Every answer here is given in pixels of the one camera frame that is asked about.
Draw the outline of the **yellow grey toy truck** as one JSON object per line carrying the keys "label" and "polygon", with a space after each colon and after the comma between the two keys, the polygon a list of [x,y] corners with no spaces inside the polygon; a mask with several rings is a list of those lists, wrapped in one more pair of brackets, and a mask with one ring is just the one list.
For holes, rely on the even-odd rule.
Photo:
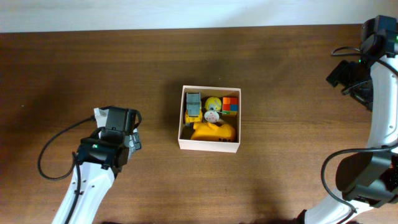
{"label": "yellow grey toy truck", "polygon": [[185,125],[202,122],[201,93],[186,93],[185,95]]}

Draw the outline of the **orange rubber dinosaur toy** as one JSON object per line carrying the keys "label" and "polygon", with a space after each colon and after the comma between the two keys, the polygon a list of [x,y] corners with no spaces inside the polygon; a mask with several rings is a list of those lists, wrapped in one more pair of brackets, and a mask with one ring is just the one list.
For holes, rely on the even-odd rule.
{"label": "orange rubber dinosaur toy", "polygon": [[235,142],[236,130],[230,124],[194,123],[191,140]]}

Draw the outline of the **wooden pig rattle drum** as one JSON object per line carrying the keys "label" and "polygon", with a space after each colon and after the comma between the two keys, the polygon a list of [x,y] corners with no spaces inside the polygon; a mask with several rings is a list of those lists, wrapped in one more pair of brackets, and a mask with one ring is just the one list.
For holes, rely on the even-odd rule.
{"label": "wooden pig rattle drum", "polygon": [[203,119],[209,123],[232,124],[238,117],[236,115],[226,114],[222,111],[208,110],[204,113]]}

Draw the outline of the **yellow grey toy ball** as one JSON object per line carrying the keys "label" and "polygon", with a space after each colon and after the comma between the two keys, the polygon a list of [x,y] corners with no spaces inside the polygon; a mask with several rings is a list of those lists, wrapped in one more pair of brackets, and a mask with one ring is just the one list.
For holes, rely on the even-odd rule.
{"label": "yellow grey toy ball", "polygon": [[215,96],[209,97],[205,101],[205,109],[207,111],[217,111],[220,112],[222,109],[222,101]]}

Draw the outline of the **colourful puzzle cube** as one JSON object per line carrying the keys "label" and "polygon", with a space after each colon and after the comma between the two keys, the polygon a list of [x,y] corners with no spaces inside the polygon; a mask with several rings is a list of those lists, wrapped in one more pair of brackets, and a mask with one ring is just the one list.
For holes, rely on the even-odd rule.
{"label": "colourful puzzle cube", "polygon": [[239,111],[239,100],[237,97],[223,97],[222,115],[236,116]]}

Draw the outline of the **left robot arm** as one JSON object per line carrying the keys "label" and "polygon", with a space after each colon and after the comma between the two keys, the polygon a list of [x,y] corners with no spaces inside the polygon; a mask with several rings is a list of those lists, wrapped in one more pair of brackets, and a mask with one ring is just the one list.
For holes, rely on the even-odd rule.
{"label": "left robot arm", "polygon": [[68,190],[53,223],[92,223],[104,196],[132,154],[142,148],[138,110],[95,108],[97,128],[80,140]]}

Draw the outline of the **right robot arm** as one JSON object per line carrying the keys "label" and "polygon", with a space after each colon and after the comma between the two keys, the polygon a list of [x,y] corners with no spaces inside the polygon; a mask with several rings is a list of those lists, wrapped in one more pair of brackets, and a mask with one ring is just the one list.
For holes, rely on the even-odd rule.
{"label": "right robot arm", "polygon": [[321,168],[327,196],[303,210],[295,223],[352,223],[353,218],[387,203],[397,203],[397,19],[378,15],[361,29],[358,48],[340,47],[331,56],[358,56],[341,61],[327,76],[342,85],[372,113],[365,148],[330,154]]}

